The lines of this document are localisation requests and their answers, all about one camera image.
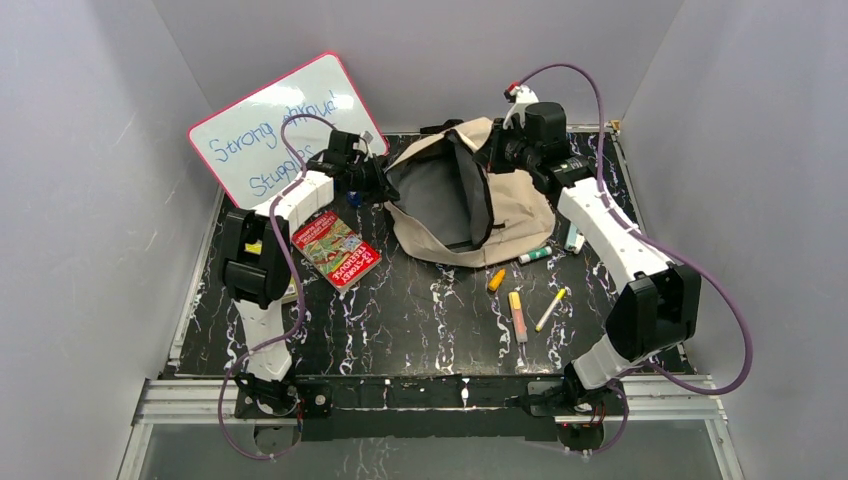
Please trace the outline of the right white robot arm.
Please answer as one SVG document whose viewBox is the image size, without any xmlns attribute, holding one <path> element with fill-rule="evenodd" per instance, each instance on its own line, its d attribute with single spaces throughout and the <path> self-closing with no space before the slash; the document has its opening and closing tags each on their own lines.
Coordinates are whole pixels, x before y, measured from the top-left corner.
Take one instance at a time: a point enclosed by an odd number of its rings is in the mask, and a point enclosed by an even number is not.
<svg viewBox="0 0 848 480">
<path fill-rule="evenodd" d="M 511 107 L 494 120 L 476 160 L 496 174 L 521 170 L 599 256 L 617 290 L 604 334 L 564 370 L 565 405 L 590 413 L 608 384 L 650 356 L 692 337 L 700 275 L 640 239 L 640 229 L 608 196 L 602 169 L 572 153 L 564 108 L 526 85 L 505 91 Z"/>
</svg>

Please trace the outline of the red treehouse book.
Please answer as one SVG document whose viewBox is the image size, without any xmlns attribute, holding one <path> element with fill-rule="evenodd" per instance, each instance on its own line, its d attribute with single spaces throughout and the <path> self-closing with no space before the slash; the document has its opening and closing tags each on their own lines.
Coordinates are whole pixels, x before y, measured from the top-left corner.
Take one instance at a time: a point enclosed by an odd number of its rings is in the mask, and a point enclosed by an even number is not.
<svg viewBox="0 0 848 480">
<path fill-rule="evenodd" d="M 296 231 L 292 242 L 339 293 L 350 290 L 382 259 L 377 250 L 332 211 L 320 214 Z"/>
</svg>

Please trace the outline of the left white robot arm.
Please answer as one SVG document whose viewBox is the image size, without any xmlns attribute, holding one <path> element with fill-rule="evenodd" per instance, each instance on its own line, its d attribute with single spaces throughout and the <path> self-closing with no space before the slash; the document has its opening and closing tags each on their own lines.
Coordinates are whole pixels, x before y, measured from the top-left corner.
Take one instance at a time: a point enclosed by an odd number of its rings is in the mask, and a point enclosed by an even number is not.
<svg viewBox="0 0 848 480">
<path fill-rule="evenodd" d="M 239 312 L 247 351 L 229 368 L 241 385 L 259 384 L 260 403 L 275 416 L 294 411 L 297 387 L 284 380 L 293 364 L 286 341 L 305 320 L 305 292 L 291 237 L 337 191 L 370 203 L 397 200 L 366 133 L 332 129 L 327 147 L 299 161 L 294 179 L 252 209 L 231 210 L 224 222 L 218 271 Z"/>
</svg>

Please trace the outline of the beige backpack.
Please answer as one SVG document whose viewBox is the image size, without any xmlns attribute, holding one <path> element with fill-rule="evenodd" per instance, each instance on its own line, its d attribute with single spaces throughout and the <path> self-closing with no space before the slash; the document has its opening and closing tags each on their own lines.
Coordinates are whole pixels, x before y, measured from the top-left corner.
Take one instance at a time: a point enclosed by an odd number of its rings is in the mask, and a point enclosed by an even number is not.
<svg viewBox="0 0 848 480">
<path fill-rule="evenodd" d="M 384 206 L 404 252 L 481 268 L 545 245 L 556 215 L 524 171 L 489 173 L 473 159 L 493 122 L 479 117 L 409 145 L 387 168 L 399 198 Z"/>
</svg>

